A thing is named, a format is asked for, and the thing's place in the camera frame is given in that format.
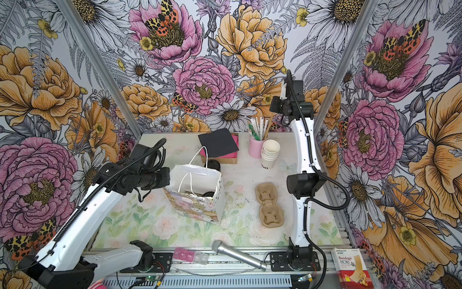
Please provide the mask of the pastel patterned gift bag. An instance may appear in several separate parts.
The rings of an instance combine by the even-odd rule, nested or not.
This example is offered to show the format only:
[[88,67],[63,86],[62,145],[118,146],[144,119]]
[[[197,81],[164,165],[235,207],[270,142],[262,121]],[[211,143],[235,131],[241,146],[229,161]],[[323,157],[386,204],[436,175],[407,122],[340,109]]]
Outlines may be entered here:
[[[202,197],[214,191],[213,197]],[[170,172],[170,184],[164,192],[173,208],[181,215],[219,225],[226,205],[222,173],[207,166],[176,165]]]

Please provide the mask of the stack of black lids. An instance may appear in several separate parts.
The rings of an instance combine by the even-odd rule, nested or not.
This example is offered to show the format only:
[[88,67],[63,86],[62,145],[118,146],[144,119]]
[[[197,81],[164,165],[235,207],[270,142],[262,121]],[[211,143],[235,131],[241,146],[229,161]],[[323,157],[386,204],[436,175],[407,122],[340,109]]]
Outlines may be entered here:
[[209,169],[213,169],[219,172],[221,171],[221,165],[217,160],[208,160],[206,166]]

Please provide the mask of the black cup lid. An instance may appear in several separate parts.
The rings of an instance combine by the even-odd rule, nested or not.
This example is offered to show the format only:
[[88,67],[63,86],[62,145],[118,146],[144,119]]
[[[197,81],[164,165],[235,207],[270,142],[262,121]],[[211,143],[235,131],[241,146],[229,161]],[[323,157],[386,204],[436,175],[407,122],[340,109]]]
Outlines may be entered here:
[[215,195],[214,191],[208,191],[202,195],[202,197],[213,197]]

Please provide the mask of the brown pulp cup carrier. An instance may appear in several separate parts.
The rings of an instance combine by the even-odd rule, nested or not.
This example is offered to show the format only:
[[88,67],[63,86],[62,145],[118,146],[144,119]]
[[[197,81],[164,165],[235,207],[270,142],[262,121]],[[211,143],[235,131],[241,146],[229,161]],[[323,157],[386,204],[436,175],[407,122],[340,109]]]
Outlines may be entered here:
[[277,187],[271,183],[260,183],[255,188],[256,199],[260,204],[259,218],[266,228],[279,228],[284,223],[284,213],[277,203]]

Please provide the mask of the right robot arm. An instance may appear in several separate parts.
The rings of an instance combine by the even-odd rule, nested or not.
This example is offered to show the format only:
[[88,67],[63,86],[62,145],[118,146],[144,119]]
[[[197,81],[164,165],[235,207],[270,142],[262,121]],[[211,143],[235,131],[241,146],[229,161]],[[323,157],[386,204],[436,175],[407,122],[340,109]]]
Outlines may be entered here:
[[[273,98],[270,111],[288,118],[297,148],[296,173],[286,178],[287,190],[292,196],[294,205],[286,263],[293,271],[302,270],[308,265],[315,270],[317,264],[315,255],[321,254],[322,266],[318,269],[314,285],[314,288],[318,289],[326,277],[327,255],[310,238],[311,206],[317,204],[331,211],[341,211],[350,205],[351,197],[342,184],[321,171],[320,158],[315,150],[314,105],[304,102],[302,96],[303,82],[293,79],[292,72],[288,70],[282,83],[281,94]],[[343,191],[345,196],[343,204],[332,206],[315,198],[316,192],[327,181]]]

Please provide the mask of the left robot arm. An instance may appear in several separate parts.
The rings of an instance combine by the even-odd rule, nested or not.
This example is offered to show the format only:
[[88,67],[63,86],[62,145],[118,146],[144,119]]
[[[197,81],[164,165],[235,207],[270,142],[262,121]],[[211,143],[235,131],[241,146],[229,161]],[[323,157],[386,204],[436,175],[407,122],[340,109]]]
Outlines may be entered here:
[[18,271],[46,289],[87,289],[124,269],[150,270],[153,248],[139,240],[103,254],[83,256],[83,252],[124,196],[133,191],[150,193],[169,185],[170,170],[164,166],[166,142],[162,138],[151,148],[137,144],[129,157],[105,163],[56,236],[35,256],[21,260]]

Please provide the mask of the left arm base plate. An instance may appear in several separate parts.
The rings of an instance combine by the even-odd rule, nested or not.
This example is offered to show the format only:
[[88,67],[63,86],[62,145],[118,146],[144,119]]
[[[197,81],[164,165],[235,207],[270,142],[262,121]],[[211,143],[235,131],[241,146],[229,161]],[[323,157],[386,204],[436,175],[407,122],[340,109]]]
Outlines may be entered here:
[[147,273],[169,273],[173,261],[172,253],[152,254],[152,262]]

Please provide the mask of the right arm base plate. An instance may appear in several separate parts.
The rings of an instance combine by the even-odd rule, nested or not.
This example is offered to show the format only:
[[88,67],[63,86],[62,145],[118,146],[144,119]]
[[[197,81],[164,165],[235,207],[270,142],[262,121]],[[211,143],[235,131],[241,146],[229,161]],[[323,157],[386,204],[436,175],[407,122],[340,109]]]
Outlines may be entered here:
[[319,272],[321,270],[320,260],[316,252],[311,257],[300,259],[289,257],[286,252],[271,252],[269,264],[273,272]]

